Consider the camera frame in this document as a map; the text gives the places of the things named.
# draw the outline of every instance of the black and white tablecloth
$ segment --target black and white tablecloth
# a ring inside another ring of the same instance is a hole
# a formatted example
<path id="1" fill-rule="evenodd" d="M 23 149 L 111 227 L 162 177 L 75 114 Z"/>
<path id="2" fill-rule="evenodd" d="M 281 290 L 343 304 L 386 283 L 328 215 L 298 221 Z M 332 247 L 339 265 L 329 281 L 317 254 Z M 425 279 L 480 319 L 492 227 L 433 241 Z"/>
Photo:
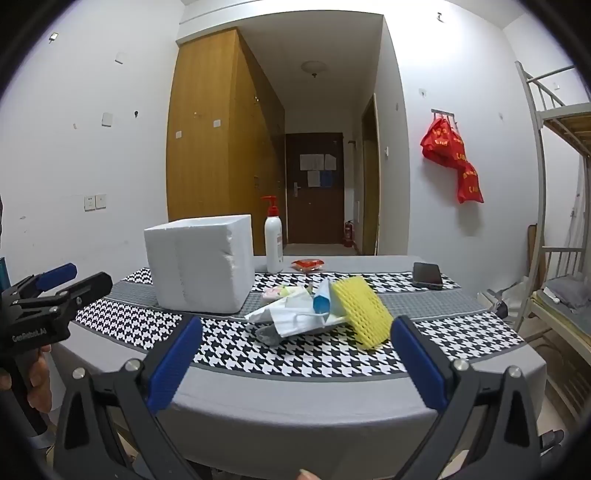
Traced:
<path id="1" fill-rule="evenodd" d="M 255 282 L 251 288 L 252 292 L 262 293 L 265 288 L 275 287 L 277 285 L 288 286 L 306 286 L 311 284 L 317 288 L 320 283 L 328 278 L 330 281 L 341 280 L 354 276 L 361 276 L 376 293 L 411 293 L 414 291 L 427 291 L 427 288 L 414 287 L 412 284 L 412 272 L 399 273 L 339 273 L 339 272 L 312 272 L 312 273 L 255 273 Z M 443 279 L 443 289 L 452 290 L 460 286 L 445 275 Z M 142 268 L 137 272 L 124 278 L 124 281 L 130 283 L 141 283 L 144 285 L 152 284 L 152 275 L 149 268 Z"/>
<path id="2" fill-rule="evenodd" d="M 378 296 L 397 294 L 398 301 L 412 295 L 425 295 L 425 289 L 410 284 L 411 273 L 360 274 Z M 353 276 L 341 273 L 276 275 L 256 274 L 252 291 L 261 292 L 277 284 L 314 284 L 324 278 L 338 280 Z M 151 284 L 149 269 L 141 269 L 124 281 Z M 444 289 L 460 288 L 444 277 Z M 471 314 L 417 321 L 421 333 L 438 344 L 450 358 L 482 359 L 515 348 L 523 340 L 496 315 L 475 303 Z M 101 299 L 81 310 L 76 322 L 108 338 L 149 350 L 154 342 L 165 339 L 186 313 L 169 312 Z M 355 341 L 349 326 L 338 326 L 318 335 L 298 335 L 276 348 L 257 341 L 254 331 L 260 325 L 232 318 L 202 316 L 203 342 L 194 357 L 197 367 L 219 372 L 293 379 L 354 379 L 384 375 L 405 375 L 405 368 L 389 340 L 365 351 Z"/>

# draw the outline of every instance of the red bag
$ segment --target red bag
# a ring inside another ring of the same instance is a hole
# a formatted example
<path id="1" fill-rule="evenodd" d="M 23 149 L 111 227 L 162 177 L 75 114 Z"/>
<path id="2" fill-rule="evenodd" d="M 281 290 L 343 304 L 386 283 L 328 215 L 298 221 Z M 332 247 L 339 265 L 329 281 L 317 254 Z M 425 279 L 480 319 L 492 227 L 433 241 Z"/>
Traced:
<path id="1" fill-rule="evenodd" d="M 478 173 L 474 170 L 472 164 L 465 162 L 466 168 L 464 172 L 457 171 L 457 201 L 464 203 L 468 200 L 473 202 L 484 203 L 482 193 L 480 192 L 480 185 L 478 184 Z"/>
<path id="2" fill-rule="evenodd" d="M 466 158 L 466 149 L 460 135 L 452 129 L 446 118 L 436 118 L 427 135 L 421 140 L 423 156 L 448 168 L 457 170 L 457 201 L 484 203 L 478 173 Z"/>
<path id="3" fill-rule="evenodd" d="M 466 149 L 460 135 L 452 130 L 451 151 L 453 159 L 456 162 L 457 170 L 457 201 L 464 203 L 468 200 L 484 203 L 480 185 L 478 183 L 478 173 L 476 169 L 466 158 Z"/>
<path id="4" fill-rule="evenodd" d="M 423 156 L 443 167 L 451 167 L 451 158 L 449 158 L 449 148 L 452 143 L 451 132 L 452 128 L 447 119 L 436 118 L 429 127 L 427 135 L 421 140 Z"/>

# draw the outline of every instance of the white styrofoam box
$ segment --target white styrofoam box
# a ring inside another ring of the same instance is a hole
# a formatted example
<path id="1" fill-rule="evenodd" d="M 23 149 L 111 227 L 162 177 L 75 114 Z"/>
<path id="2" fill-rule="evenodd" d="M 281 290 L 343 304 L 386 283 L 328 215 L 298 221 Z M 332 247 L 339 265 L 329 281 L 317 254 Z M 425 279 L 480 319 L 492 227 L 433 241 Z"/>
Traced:
<path id="1" fill-rule="evenodd" d="M 188 218 L 144 230 L 162 308 L 236 313 L 254 281 L 250 215 Z"/>

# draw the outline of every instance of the metal bed frame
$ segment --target metal bed frame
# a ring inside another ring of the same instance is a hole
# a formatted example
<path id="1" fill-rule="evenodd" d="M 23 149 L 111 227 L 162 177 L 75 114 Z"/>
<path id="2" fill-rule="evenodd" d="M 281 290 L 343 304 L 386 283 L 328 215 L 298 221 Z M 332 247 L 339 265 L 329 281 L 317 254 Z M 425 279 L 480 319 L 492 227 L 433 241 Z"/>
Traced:
<path id="1" fill-rule="evenodd" d="M 591 364 L 591 345 L 581 336 L 577 335 L 574 329 L 565 325 L 563 320 L 560 320 L 557 316 L 553 316 L 549 310 L 542 308 L 534 301 L 534 287 L 538 277 L 538 269 L 541 264 L 542 255 L 547 261 L 543 282 L 563 275 L 582 272 L 586 264 L 587 241 L 589 239 L 589 205 L 591 201 L 591 185 L 589 183 L 589 168 L 591 167 L 591 103 L 567 106 L 540 82 L 540 80 L 551 75 L 572 70 L 574 69 L 574 66 L 565 67 L 544 75 L 533 77 L 524 70 L 523 65 L 520 62 L 516 62 L 516 65 L 525 90 L 528 106 L 530 107 L 532 125 L 534 127 L 535 147 L 538 157 L 538 223 L 530 273 L 526 283 L 525 297 L 519 308 L 519 314 L 514 328 L 519 332 L 524 318 L 529 316 L 530 313 L 533 313 L 549 327 L 544 332 L 536 335 L 536 338 L 552 329 L 568 342 L 579 354 L 581 354 L 589 364 Z M 531 88 L 532 85 L 537 87 L 540 93 L 541 103 L 544 107 L 543 111 L 538 111 L 536 108 Z M 544 95 L 550 98 L 551 108 L 548 108 Z M 559 137 L 581 153 L 584 158 L 584 233 L 583 244 L 580 248 L 548 247 L 542 245 L 546 214 L 546 169 L 544 144 L 542 141 L 542 129 L 544 127 L 550 128 L 554 131 Z"/>

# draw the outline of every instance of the light switch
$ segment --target light switch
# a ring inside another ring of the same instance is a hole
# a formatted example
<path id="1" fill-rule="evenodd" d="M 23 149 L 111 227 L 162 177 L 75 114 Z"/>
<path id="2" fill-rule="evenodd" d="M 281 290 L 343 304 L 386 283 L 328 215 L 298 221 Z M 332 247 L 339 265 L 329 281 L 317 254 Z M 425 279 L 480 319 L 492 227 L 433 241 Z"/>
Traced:
<path id="1" fill-rule="evenodd" d="M 96 200 L 94 195 L 92 197 L 84 197 L 84 210 L 85 212 L 96 210 Z"/>
<path id="2" fill-rule="evenodd" d="M 103 127 L 111 127 L 113 125 L 113 114 L 109 112 L 103 113 L 103 119 L 101 120 L 100 124 Z"/>
<path id="3" fill-rule="evenodd" d="M 96 209 L 107 208 L 107 195 L 102 193 L 95 196 Z"/>

